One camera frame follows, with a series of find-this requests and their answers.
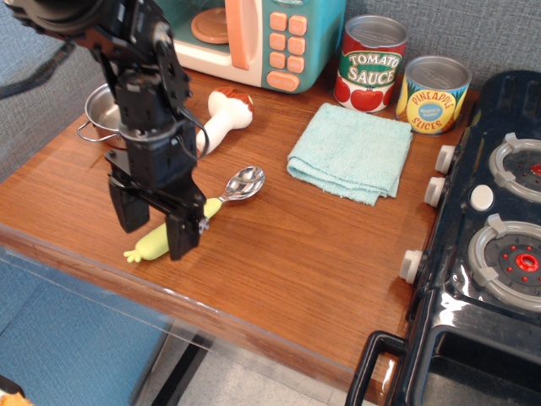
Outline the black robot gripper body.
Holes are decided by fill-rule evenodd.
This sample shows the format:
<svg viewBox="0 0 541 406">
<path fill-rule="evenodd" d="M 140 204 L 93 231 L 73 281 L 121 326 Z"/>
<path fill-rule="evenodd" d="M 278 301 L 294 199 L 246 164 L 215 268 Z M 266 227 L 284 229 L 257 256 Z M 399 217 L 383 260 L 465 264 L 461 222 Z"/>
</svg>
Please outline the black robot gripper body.
<svg viewBox="0 0 541 406">
<path fill-rule="evenodd" d="M 164 216 L 194 214 L 203 219 L 205 197 L 193 180 L 198 161 L 193 126 L 172 126 L 139 138 L 124 136 L 126 149 L 111 150 L 110 177 L 137 190 L 139 198 Z"/>
</svg>

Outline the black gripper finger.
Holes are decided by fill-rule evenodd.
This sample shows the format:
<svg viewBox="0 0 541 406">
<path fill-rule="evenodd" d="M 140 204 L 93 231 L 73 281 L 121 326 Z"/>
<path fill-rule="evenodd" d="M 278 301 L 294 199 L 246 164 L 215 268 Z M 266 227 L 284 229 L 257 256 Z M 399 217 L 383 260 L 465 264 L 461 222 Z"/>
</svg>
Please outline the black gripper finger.
<svg viewBox="0 0 541 406">
<path fill-rule="evenodd" d="M 166 216 L 167 242 L 172 261 L 179 261 L 199 244 L 199 220 L 194 214 Z"/>
<path fill-rule="evenodd" d="M 139 198 L 136 189 L 111 176 L 109 192 L 117 219 L 125 233 L 132 233 L 149 221 L 149 206 Z"/>
</svg>

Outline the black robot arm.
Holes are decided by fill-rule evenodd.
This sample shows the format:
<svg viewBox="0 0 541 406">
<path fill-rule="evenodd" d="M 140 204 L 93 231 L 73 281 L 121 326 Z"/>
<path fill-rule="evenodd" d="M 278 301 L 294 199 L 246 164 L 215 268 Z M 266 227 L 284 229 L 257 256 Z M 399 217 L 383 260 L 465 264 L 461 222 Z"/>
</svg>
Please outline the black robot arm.
<svg viewBox="0 0 541 406">
<path fill-rule="evenodd" d="M 13 16 L 61 47 L 30 77 L 4 85 L 2 98 L 48 81 L 77 46 L 101 65 L 121 115 L 126 148 L 110 151 L 109 191 L 126 232 L 145 225 L 150 210 L 166 218 L 173 260 L 196 247 L 205 223 L 205 196 L 193 179 L 200 121 L 185 107 L 189 77 L 172 30 L 152 1 L 9 1 Z"/>
</svg>

